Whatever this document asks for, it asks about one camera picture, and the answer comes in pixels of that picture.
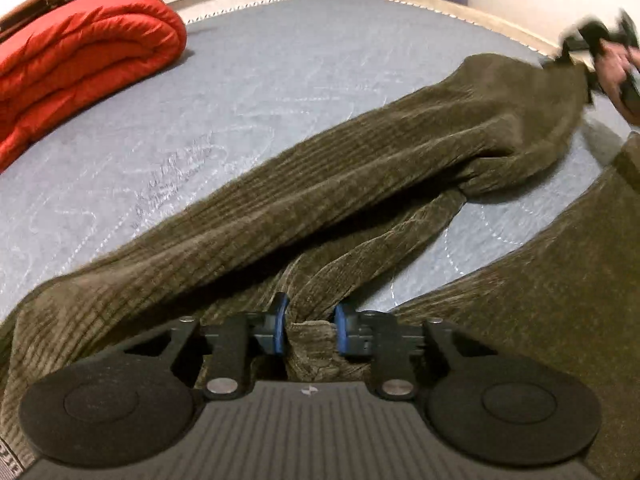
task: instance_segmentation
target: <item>metal screw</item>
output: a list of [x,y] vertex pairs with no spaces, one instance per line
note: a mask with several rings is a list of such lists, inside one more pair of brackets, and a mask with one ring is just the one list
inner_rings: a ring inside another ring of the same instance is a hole
[[414,386],[404,379],[389,379],[382,383],[382,391],[394,397],[409,395],[413,390]]
[[218,377],[207,383],[207,390],[212,394],[232,394],[238,389],[238,382],[229,377]]

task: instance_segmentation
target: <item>quilted fabric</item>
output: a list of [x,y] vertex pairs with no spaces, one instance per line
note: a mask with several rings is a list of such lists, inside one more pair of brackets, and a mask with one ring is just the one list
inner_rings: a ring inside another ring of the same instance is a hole
[[76,0],[0,44],[0,172],[67,118],[174,62],[180,17],[161,0]]

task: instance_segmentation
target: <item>human hand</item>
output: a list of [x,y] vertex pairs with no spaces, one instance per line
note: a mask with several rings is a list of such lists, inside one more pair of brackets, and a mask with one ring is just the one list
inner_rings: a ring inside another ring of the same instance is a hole
[[640,126],[640,116],[629,110],[620,98],[620,85],[633,66],[640,67],[640,50],[601,40],[603,54],[594,62],[598,82],[616,110],[633,126]]

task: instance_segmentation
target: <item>olive corduroy garment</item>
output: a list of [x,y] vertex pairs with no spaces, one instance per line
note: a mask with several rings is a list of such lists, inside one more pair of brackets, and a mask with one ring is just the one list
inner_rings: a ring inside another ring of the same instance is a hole
[[0,436],[28,464],[17,412],[31,383],[165,320],[213,322],[276,291],[291,300],[291,378],[359,377],[334,352],[335,303],[423,248],[468,197],[555,163],[588,98],[580,67],[469,57],[38,286],[0,327]]
[[640,135],[545,230],[495,263],[401,306],[573,374],[600,399],[588,464],[640,473]]

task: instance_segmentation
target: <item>gray mattress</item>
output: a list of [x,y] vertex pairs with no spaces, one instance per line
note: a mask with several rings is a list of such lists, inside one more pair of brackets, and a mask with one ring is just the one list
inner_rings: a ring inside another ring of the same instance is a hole
[[[284,0],[188,29],[177,66],[77,115],[0,175],[0,317],[42,281],[300,140],[440,81],[470,54],[540,60],[484,28],[385,0]],[[585,191],[628,131],[597,101],[555,170],[465,205],[357,303],[388,310],[519,247]]]

